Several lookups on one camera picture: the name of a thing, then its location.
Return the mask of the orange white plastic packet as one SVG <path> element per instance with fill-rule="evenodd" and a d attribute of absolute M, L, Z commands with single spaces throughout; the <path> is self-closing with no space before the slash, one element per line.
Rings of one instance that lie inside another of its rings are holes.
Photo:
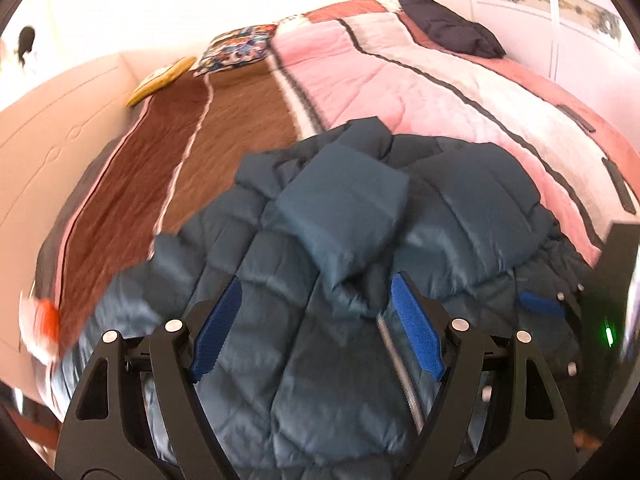
<path fill-rule="evenodd" d="M 20 297 L 18 326 L 27 351 L 42 365 L 48 366 L 58 359 L 58 308 L 47 299 L 35 296 Z"/>

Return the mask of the beige bed headboard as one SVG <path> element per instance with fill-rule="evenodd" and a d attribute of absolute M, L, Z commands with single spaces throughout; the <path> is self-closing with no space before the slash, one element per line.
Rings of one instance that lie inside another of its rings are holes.
<path fill-rule="evenodd" d="M 41 244 L 90 162 L 126 120 L 138 85 L 112 54 L 66 70 L 1 113 L 1 379 L 40 399 L 18 327 L 18 297 L 32 287 Z"/>

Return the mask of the colourful cartoon pillow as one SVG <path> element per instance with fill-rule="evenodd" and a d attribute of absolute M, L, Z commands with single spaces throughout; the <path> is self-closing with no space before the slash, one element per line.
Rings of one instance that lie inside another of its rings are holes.
<path fill-rule="evenodd" d="M 194 67 L 194 75 L 221 72 L 261 61 L 268 52 L 277 24 L 241 27 L 209 41 Z"/>

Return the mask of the pink brown striped blanket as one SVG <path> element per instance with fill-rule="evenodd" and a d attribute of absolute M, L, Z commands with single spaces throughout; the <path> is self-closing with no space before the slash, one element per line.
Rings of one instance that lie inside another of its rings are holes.
<path fill-rule="evenodd" d="M 280 26 L 256 63 L 194 75 L 135 107 L 55 218 L 25 296 L 58 308 L 58 358 L 112 277 L 232 183 L 249 152 L 375 116 L 392 133 L 501 146 L 588 261 L 639 217 L 639 159 L 597 113 L 506 58 L 449 51 L 404 12 L 349 1 Z"/>

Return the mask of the teal quilted puffer jacket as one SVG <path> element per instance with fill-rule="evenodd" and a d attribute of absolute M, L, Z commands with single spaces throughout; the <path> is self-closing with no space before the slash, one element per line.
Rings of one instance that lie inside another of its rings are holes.
<path fill-rule="evenodd" d="M 483 332 L 529 332 L 553 373 L 578 361 L 567 322 L 518 303 L 589 272 L 518 160 L 366 118 L 245 156 L 229 191 L 112 279 L 53 374 L 55 400 L 70 404 L 106 330 L 152 333 L 233 274 L 242 306 L 196 392 L 239 476 L 392 478 L 437 393 L 390 305 L 401 271 Z"/>

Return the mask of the dark navy folded jacket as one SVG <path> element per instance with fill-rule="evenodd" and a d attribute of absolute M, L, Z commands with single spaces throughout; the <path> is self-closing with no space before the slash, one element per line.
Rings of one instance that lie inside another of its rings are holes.
<path fill-rule="evenodd" d="M 435 44 L 478 58 L 504 58 L 506 50 L 484 25 L 472 22 L 435 0 L 398 0 L 401 10 Z"/>

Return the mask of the white patterned wardrobe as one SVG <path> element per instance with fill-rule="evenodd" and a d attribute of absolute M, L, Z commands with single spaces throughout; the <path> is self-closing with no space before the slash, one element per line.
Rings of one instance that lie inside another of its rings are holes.
<path fill-rule="evenodd" d="M 639 48 L 611 0 L 471 0 L 509 58 L 639 142 Z"/>

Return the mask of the yellow pillow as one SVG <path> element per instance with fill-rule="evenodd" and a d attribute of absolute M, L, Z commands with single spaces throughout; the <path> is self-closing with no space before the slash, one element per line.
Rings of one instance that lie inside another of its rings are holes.
<path fill-rule="evenodd" d="M 138 84 L 137 88 L 134 89 L 134 92 L 130 94 L 126 102 L 126 107 L 135 107 L 148 96 L 152 96 L 153 93 L 165 88 L 168 84 L 171 84 L 182 74 L 190 70 L 195 61 L 195 56 L 185 56 L 170 65 L 154 70 L 154 72 L 146 76 L 140 84 Z"/>

